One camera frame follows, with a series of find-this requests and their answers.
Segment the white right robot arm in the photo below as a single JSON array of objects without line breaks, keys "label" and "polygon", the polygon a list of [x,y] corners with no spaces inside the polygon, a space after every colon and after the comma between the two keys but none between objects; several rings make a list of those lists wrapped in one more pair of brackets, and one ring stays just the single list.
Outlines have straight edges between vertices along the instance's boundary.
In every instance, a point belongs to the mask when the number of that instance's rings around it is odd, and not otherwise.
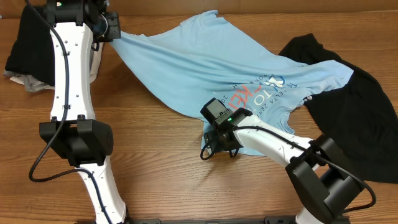
[{"label": "white right robot arm", "polygon": [[253,149],[281,165],[303,205],[296,215],[268,216],[265,223],[349,223],[350,203],[367,187],[333,139],[316,140],[276,129],[249,110],[232,111],[218,100],[201,109],[212,125],[204,149],[234,157]]}]

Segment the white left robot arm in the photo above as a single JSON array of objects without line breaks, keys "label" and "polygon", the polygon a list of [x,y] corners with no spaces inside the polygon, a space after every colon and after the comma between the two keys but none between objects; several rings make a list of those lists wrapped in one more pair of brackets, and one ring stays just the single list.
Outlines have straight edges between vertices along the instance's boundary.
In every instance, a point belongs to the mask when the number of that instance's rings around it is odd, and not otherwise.
[{"label": "white left robot arm", "polygon": [[95,210],[95,223],[129,223],[126,204],[111,169],[111,126],[96,120],[90,93],[90,53],[121,36],[117,12],[107,1],[47,1],[42,20],[50,29],[55,56],[55,93],[50,121],[39,124],[47,143],[29,171],[53,149],[82,178]]}]

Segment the light blue printed t-shirt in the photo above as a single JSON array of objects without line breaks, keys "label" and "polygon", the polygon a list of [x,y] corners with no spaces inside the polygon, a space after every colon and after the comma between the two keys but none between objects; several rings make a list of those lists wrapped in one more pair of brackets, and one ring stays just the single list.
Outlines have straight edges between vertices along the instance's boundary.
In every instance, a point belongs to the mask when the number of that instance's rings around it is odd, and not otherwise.
[{"label": "light blue printed t-shirt", "polygon": [[113,49],[169,108],[196,119],[211,99],[245,108],[293,133],[289,115],[309,96],[344,87],[353,70],[335,60],[312,65],[271,53],[217,11],[195,15],[167,32],[123,32]]}]

